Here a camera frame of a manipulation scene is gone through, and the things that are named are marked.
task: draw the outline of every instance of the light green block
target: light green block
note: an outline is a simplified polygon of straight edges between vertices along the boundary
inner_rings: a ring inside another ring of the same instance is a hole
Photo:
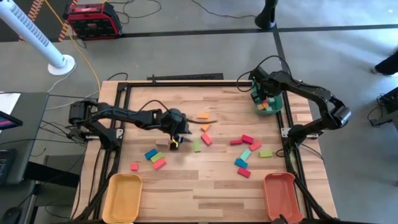
[[[200,141],[199,141],[199,139],[193,140],[193,151],[200,152]]]
[[[270,150],[260,151],[260,158],[272,157],[272,152]]]
[[[250,156],[250,153],[251,151],[249,149],[246,149],[245,151],[242,152],[241,159],[245,161]]]
[[[163,158],[163,157],[164,157],[163,153],[162,153],[162,152],[158,152],[156,155],[152,156],[150,160],[151,160],[152,162],[156,162],[156,161],[158,161],[160,158]]]

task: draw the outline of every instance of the white tower fan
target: white tower fan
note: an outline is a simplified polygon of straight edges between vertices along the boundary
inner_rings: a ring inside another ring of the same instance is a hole
[[[13,0],[0,0],[0,18],[49,61],[52,75],[68,75],[74,71],[75,59],[62,55]]]

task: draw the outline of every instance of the red block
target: red block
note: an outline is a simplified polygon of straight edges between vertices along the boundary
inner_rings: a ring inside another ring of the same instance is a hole
[[[249,178],[251,174],[250,171],[248,171],[247,169],[243,169],[242,167],[238,169],[238,173],[247,178]]]
[[[256,141],[253,144],[251,144],[251,146],[249,148],[250,148],[250,150],[254,151],[254,150],[256,150],[256,149],[258,149],[260,147],[261,147],[261,142]]]
[[[159,159],[158,161],[153,163],[153,167],[155,169],[160,169],[162,168],[164,165],[166,165],[166,160],[164,158]]]
[[[138,164],[130,164],[131,171],[138,171]]]
[[[247,135],[242,135],[242,141],[244,142],[244,143],[248,143],[248,144],[253,144],[253,140],[254,140],[254,138],[252,138],[252,137],[250,137],[250,136],[247,136]]]
[[[202,134],[200,136],[200,138],[203,140],[203,142],[205,142],[205,144],[207,146],[211,145],[213,143],[213,140],[211,140],[211,138],[209,137],[209,135],[207,135],[206,133]]]
[[[229,144],[232,145],[232,146],[237,145],[237,144],[242,144],[242,139],[232,140],[232,141],[229,142]]]

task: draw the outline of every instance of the concrete floor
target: concrete floor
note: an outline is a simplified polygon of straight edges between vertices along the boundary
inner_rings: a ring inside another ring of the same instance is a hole
[[[264,4],[264,0],[198,1],[211,11],[234,16],[256,15]],[[187,0],[159,2],[163,10],[153,16],[132,19],[124,26],[124,32],[256,28],[253,18],[212,16]],[[138,16],[156,9],[156,4],[143,0],[126,8],[127,12],[136,12]],[[397,1],[280,1],[276,19],[279,27],[398,24],[397,13]],[[280,38],[293,76],[331,90],[353,111],[354,116],[345,128],[327,131],[320,138],[339,218],[395,223],[398,206],[398,188],[394,186],[398,180],[398,150],[395,146],[398,132],[391,124],[370,127],[366,115],[375,107],[375,99],[380,93],[398,85],[395,77],[369,73],[374,64],[397,47],[398,30],[291,32],[280,33]],[[93,75],[71,42],[66,40],[55,45],[64,54],[74,56],[78,68],[52,93],[86,96],[95,92]],[[216,72],[224,73],[225,79],[235,79],[264,57],[277,54],[271,33],[101,40],[87,42],[87,49],[81,50],[101,80],[117,72],[127,72],[130,80],[143,80],[152,74]],[[0,58],[1,91],[47,91],[58,80],[48,74],[46,61],[28,44],[0,43]],[[267,62],[263,67],[267,71],[280,69],[277,60]],[[48,107],[68,102],[71,99],[51,98]],[[318,116],[315,105],[312,105],[312,112]],[[67,116],[68,108],[62,108],[46,112],[44,120],[67,124]],[[40,138],[58,139],[47,133],[40,132],[39,135]],[[46,154],[50,155],[83,152],[80,146],[38,142],[34,154],[40,153],[44,147],[47,147]],[[65,207],[51,207],[49,210],[66,216],[70,213],[70,208]],[[39,210],[36,223],[55,220],[62,221]]]

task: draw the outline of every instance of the colored block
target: colored block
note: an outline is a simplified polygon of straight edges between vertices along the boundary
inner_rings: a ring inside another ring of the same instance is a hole
[[[248,144],[253,144],[254,138],[247,136],[247,135],[242,135],[242,142],[248,143]]]
[[[193,151],[200,152],[200,141],[199,141],[199,139],[193,140]]]
[[[152,150],[148,151],[147,153],[145,153],[145,158],[147,160],[149,160],[149,159],[152,158],[152,156],[154,156],[156,154],[157,154],[157,150],[156,149],[152,149]]]
[[[207,135],[206,133],[202,134],[200,138],[203,140],[203,142],[207,145],[210,146],[213,143],[213,140]]]
[[[164,165],[166,165],[166,160],[164,158],[161,158],[158,161],[154,162],[152,166],[158,170],[162,168]]]
[[[237,144],[242,144],[242,143],[243,143],[242,139],[232,140],[232,141],[229,142],[229,144],[232,145],[232,146],[237,145]]]
[[[197,116],[198,119],[208,119],[209,118],[209,113],[200,113]]]
[[[270,150],[263,150],[260,152],[260,158],[272,157],[272,152]]]
[[[248,171],[247,169],[243,169],[242,167],[239,167],[238,173],[247,178],[249,178],[251,174],[250,171]]]
[[[156,145],[157,146],[169,146],[169,140],[168,139],[156,139]]]
[[[250,150],[254,151],[254,150],[256,150],[256,149],[258,149],[260,147],[261,147],[261,142],[256,141],[253,144],[251,144],[249,148],[250,148]]]
[[[159,159],[163,158],[164,155],[162,152],[158,152],[156,155],[152,156],[152,158],[150,159],[152,162],[156,162]]]
[[[245,161],[250,156],[251,151],[249,149],[245,149],[241,154],[241,159]]]
[[[235,160],[235,165],[242,168],[246,168],[248,166],[248,164],[240,158]]]
[[[200,129],[201,129],[203,132],[207,132],[207,130],[209,130],[209,128],[210,128],[210,125],[211,125],[211,124],[204,124],[204,125],[202,125],[202,127],[200,127]]]
[[[261,104],[259,104],[259,105],[257,105],[257,109],[259,109],[259,110],[264,110],[264,105],[261,103]]]
[[[130,164],[131,171],[138,171],[138,164]]]

